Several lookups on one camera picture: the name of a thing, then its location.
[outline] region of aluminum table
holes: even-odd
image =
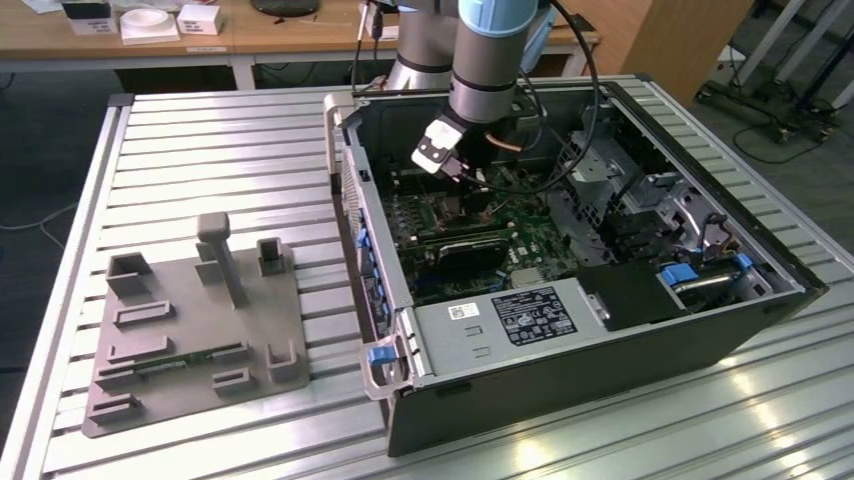
[[[854,472],[854,260],[651,83],[618,81],[831,285],[711,368],[400,458],[362,387],[324,162],[334,89],[137,96],[109,107],[0,463],[0,478],[811,478]],[[311,384],[97,439],[80,432],[108,256],[294,247]]]

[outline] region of white box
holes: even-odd
[[[108,3],[63,3],[75,35],[119,33],[119,25]]]
[[[75,31],[75,35],[103,35],[105,33],[119,33],[119,25],[116,19],[107,18],[87,18],[85,20],[68,19],[71,23],[71,29]]]
[[[727,45],[718,56],[718,62],[709,74],[709,80],[714,80],[722,85],[729,84],[746,59],[745,55]]]
[[[180,39],[175,18],[162,10],[140,8],[121,15],[124,45],[176,42]]]
[[[219,35],[223,28],[223,16],[216,5],[184,5],[178,15],[178,28],[182,33]]]

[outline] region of blue latch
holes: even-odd
[[[395,347],[374,347],[368,350],[368,363],[374,366],[386,365],[398,360]]]
[[[742,271],[753,267],[753,260],[750,260],[750,257],[743,253],[735,255],[735,263],[738,264],[738,268],[741,268]]]
[[[699,275],[687,263],[679,263],[677,265],[669,265],[662,270],[662,277],[671,287],[682,282],[697,280]]]

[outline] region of cable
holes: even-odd
[[[5,82],[5,85],[0,87],[0,90],[7,90],[12,84],[15,83],[15,74],[9,75],[9,80]]]
[[[362,20],[359,22],[359,33],[356,34],[356,55],[352,58],[352,67],[350,69],[350,82],[352,86],[352,92],[356,93],[356,70],[359,69],[359,54],[362,54],[362,33],[364,32],[364,25],[368,21],[368,7],[371,5],[370,0],[364,1],[364,11],[362,12]]]
[[[302,79],[299,82],[296,82],[296,83],[294,83],[294,84],[291,84],[291,85],[286,85],[286,88],[295,88],[295,87],[300,87],[300,86],[303,86],[303,84],[304,84],[304,83],[308,81],[308,79],[311,78],[311,75],[315,73],[315,68],[318,68],[318,63],[316,63],[316,62],[311,64],[311,67],[308,68],[308,72],[307,72],[307,73],[306,73],[306,75],[303,76],[303,79]],[[267,65],[262,65],[262,71],[266,71],[266,72],[267,72],[267,75],[270,75],[272,78],[275,78],[275,79],[276,79],[276,80],[279,80],[280,82],[283,82],[283,83],[286,83],[286,84],[288,83],[288,82],[287,82],[287,81],[286,81],[280,76],[278,76],[278,75],[275,75],[272,72],[267,71],[267,69],[276,70],[275,68],[268,67]]]
[[[522,153],[522,147],[519,145],[514,145],[512,143],[500,141],[498,138],[492,136],[490,132],[486,132],[484,137],[487,142],[490,142],[498,148],[503,148],[504,150],[508,150],[515,153]]]
[[[572,16],[570,15],[570,12],[567,12],[566,8],[563,7],[563,5],[560,4],[560,2],[558,0],[548,0],[548,2],[551,3],[551,6],[555,8],[555,10],[558,10],[558,13],[560,13],[560,16],[566,19],[567,24],[570,25],[570,28],[572,29],[572,33],[575,35],[575,38],[578,39],[578,44],[582,48],[582,51],[585,52],[585,58],[587,59],[587,68],[590,69],[590,81],[593,83],[593,101],[594,101],[594,106],[593,106],[593,115],[591,115],[591,119],[590,119],[590,129],[587,129],[587,136],[585,138],[585,145],[582,146],[579,152],[578,152],[578,158],[574,160],[574,162],[570,164],[568,167],[564,168],[564,170],[555,176],[555,178],[552,178],[551,180],[548,180],[546,182],[544,185],[542,185],[540,187],[532,189],[532,190],[516,190],[516,189],[511,189],[511,188],[504,188],[504,187],[496,187],[491,184],[488,184],[487,182],[483,182],[482,180],[479,180],[478,178],[470,176],[470,175],[463,175],[463,178],[466,180],[468,180],[470,182],[491,188],[496,191],[502,191],[506,193],[514,193],[518,195],[535,195],[538,193],[544,192],[546,190],[548,190],[554,185],[556,185],[563,178],[572,172],[572,170],[575,169],[575,167],[578,166],[578,164],[581,163],[581,161],[585,159],[585,155],[587,155],[587,151],[590,150],[590,147],[593,146],[593,139],[594,139],[594,135],[595,135],[595,130],[597,130],[597,122],[599,119],[599,104],[602,103],[602,91],[599,90],[599,72],[597,70],[597,63],[595,60],[593,58],[593,52],[590,50],[590,45],[587,45],[587,40],[585,39],[585,35],[582,34],[581,29],[578,28],[578,25],[575,24],[575,20],[572,20]],[[548,128],[550,133],[552,134],[552,136],[558,139],[558,142],[560,143],[560,145],[563,146],[564,149],[567,149],[567,153],[570,153],[572,150],[568,146],[568,143],[563,140],[563,138],[560,137],[560,135],[558,134],[558,132],[555,132],[554,128]]]
[[[738,68],[735,68],[735,57],[733,52],[735,51],[735,48],[733,48],[733,43],[730,42],[730,44],[727,45],[727,48],[730,49],[730,68],[733,69],[733,80],[731,82],[735,84],[735,87],[738,88],[738,93],[741,93],[742,95],[745,94],[745,90],[742,88],[742,80],[741,78],[738,78]]]
[[[602,218],[607,217],[609,214],[614,211],[614,209],[619,205],[621,200],[629,193],[629,190],[633,189],[633,187],[638,184],[642,178],[643,178],[643,170],[638,169],[635,173],[631,175],[631,177],[629,177],[629,181],[626,182],[626,185],[623,185],[623,188],[619,189],[619,192],[617,192],[617,195],[614,195],[614,198],[609,202],[607,207],[605,208],[605,215],[602,215]]]
[[[827,5],[825,5],[825,8],[822,9],[822,11],[818,13],[818,16],[815,17],[817,19],[821,19],[825,16],[827,9],[834,3],[837,3],[837,0],[830,0],[830,2],[827,2]],[[779,67],[782,67],[783,63],[786,63],[786,60],[789,60],[789,55],[791,55],[791,51],[794,50],[795,46],[803,41],[803,39],[806,38],[806,36],[810,34],[811,31],[813,31],[811,29],[806,29],[803,34],[798,37],[798,39],[794,42],[791,42],[791,45],[789,45],[789,48],[786,49],[786,53],[783,54],[783,57],[774,64],[774,76],[777,76]]]
[[[4,231],[4,232],[20,232],[20,231],[24,231],[24,230],[29,230],[31,228],[39,227],[39,230],[41,230],[41,233],[51,239],[51,241],[59,246],[59,248],[64,250],[65,246],[63,245],[63,242],[60,242],[57,240],[57,238],[51,234],[51,232],[48,232],[48,229],[45,228],[45,225],[48,224],[48,222],[51,220],[53,220],[63,213],[65,213],[67,211],[75,209],[76,207],[77,207],[77,204],[72,203],[71,205],[60,208],[57,211],[51,213],[47,217],[44,217],[37,222],[27,223],[24,225],[0,225],[0,231]]]
[[[810,148],[805,149],[803,151],[801,151],[799,153],[795,153],[790,157],[786,157],[782,160],[777,160],[777,161],[775,160],[766,160],[765,158],[757,157],[753,153],[750,153],[747,150],[745,150],[745,147],[742,147],[742,145],[738,143],[738,137],[741,137],[742,134],[745,134],[750,130],[754,130],[754,129],[762,128],[762,127],[767,127],[770,125],[774,125],[774,122],[769,121],[766,123],[761,123],[758,125],[753,125],[751,127],[747,127],[745,129],[739,130],[738,132],[735,132],[735,135],[733,135],[733,145],[735,145],[735,148],[738,148],[738,150],[745,155],[747,155],[750,158],[753,158],[759,163],[765,163],[767,165],[782,165],[785,163],[791,162],[793,160],[799,158],[802,155],[810,153],[813,150],[817,150],[818,148],[821,148],[825,145],[823,143],[819,143],[814,147],[810,147]]]
[[[0,375],[27,373],[27,367],[0,367]]]
[[[534,88],[531,77],[528,77],[527,72],[522,68],[519,68],[519,75],[522,75],[524,84],[528,87],[528,90],[531,90],[531,96],[534,97],[534,108],[536,109],[536,116],[539,117],[539,128],[536,129],[536,137],[534,137],[534,141],[522,149],[523,152],[527,152],[534,150],[534,147],[536,147],[540,139],[543,138],[543,130],[546,130],[550,127],[548,127],[548,121],[546,120],[546,107],[543,107],[543,100],[539,98],[539,93],[536,92],[536,88]]]

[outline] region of gray carpet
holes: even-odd
[[[774,13],[769,13],[758,20],[745,21],[735,36],[735,44],[745,53],[758,44],[773,20]],[[801,27],[789,27],[769,56],[771,64],[802,32]],[[833,48],[829,42],[819,45],[795,76],[795,87],[809,81],[809,75]],[[833,99],[854,78],[854,59],[850,57],[822,91],[826,99]],[[386,68],[388,63],[376,66],[366,72],[366,78]],[[346,70],[346,64],[335,63],[320,64],[311,72],[308,65],[292,65],[283,70],[264,69],[258,72],[259,86],[339,84]],[[5,78],[0,75],[0,84]],[[76,201],[107,99],[121,91],[112,72],[20,74],[12,87],[0,91],[0,224],[29,223]],[[723,100],[713,105],[697,105],[691,111],[717,135],[730,141],[739,129],[765,119],[726,103]],[[849,132],[854,132],[854,109],[849,108],[841,115]],[[795,140],[791,145],[781,147],[753,133],[745,136],[743,144],[754,155],[769,160],[785,158],[813,146],[807,140]],[[854,186],[853,149],[850,134],[838,133],[819,149],[786,165],[763,165],[751,161],[757,170],[849,250],[854,250],[854,224],[847,221],[854,208],[854,196],[850,194]],[[68,234],[72,216],[73,213],[68,213],[49,224],[51,232],[60,240]],[[28,364],[61,252],[37,229],[23,233],[0,232],[0,247],[0,291],[4,292],[0,297],[1,372]],[[0,373],[0,442],[5,439],[21,382],[23,374]]]

